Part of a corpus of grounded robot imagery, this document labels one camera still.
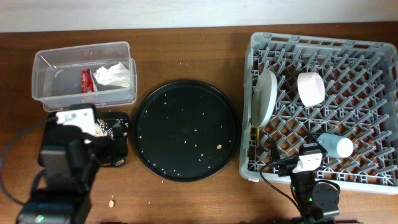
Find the white tissue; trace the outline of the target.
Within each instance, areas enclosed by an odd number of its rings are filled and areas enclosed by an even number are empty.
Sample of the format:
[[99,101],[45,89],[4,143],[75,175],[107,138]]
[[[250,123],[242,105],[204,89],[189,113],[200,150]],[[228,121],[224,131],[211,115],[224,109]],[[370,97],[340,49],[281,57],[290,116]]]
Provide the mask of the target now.
[[93,77],[100,85],[120,86],[122,88],[129,87],[131,82],[130,70],[121,62],[110,68],[100,67],[95,71]]

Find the red snack wrapper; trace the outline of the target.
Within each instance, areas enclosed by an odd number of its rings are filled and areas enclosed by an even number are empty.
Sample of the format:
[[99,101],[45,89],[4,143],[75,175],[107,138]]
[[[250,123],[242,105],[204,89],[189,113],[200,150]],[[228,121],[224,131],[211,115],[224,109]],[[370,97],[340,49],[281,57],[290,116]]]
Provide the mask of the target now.
[[82,93],[92,93],[96,92],[95,83],[90,69],[81,71],[81,92]]

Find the light blue cup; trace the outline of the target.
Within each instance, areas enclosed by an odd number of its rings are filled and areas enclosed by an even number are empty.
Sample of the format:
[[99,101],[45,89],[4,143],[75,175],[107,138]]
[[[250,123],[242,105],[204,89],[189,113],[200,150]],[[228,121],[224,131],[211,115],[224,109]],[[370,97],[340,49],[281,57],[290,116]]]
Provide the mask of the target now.
[[326,157],[346,158],[354,150],[353,142],[343,136],[323,133],[319,135],[317,141],[327,151]]

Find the grey plate with food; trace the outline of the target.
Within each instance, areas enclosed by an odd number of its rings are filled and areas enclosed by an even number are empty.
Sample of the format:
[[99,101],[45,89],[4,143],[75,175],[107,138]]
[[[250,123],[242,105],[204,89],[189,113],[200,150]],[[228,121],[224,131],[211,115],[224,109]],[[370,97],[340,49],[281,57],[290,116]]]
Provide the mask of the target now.
[[277,79],[270,70],[263,70],[252,95],[251,120],[255,128],[264,127],[273,114],[277,99]]

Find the pink bowl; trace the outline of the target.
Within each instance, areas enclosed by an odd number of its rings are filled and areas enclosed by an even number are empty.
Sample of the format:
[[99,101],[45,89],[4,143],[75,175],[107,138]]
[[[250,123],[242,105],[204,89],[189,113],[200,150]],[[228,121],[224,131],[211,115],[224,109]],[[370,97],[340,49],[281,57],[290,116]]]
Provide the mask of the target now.
[[297,78],[300,99],[305,107],[313,107],[325,99],[322,77],[316,72],[300,73]]

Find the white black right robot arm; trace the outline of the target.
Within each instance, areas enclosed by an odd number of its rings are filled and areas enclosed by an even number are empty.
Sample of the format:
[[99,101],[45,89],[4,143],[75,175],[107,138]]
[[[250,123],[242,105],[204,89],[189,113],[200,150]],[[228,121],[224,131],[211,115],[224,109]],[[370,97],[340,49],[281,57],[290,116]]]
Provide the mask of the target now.
[[290,191],[299,217],[292,223],[335,223],[340,214],[338,202],[340,186],[329,180],[316,180],[315,172],[323,164],[326,149],[309,135],[309,143],[299,148],[299,153],[290,157],[279,156],[276,142],[271,140],[269,166],[277,169],[279,177],[290,177]]

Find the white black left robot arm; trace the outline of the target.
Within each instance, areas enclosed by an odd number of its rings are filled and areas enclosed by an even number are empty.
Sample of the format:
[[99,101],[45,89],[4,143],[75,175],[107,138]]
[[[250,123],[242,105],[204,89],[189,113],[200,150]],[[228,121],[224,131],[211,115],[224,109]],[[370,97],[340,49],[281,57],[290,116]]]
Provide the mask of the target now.
[[33,180],[28,201],[21,202],[1,186],[2,192],[22,207],[16,223],[84,223],[100,167],[120,166],[127,156],[127,131],[119,121],[105,136],[57,121],[56,116],[48,117],[23,131],[46,127],[39,154],[43,170]]

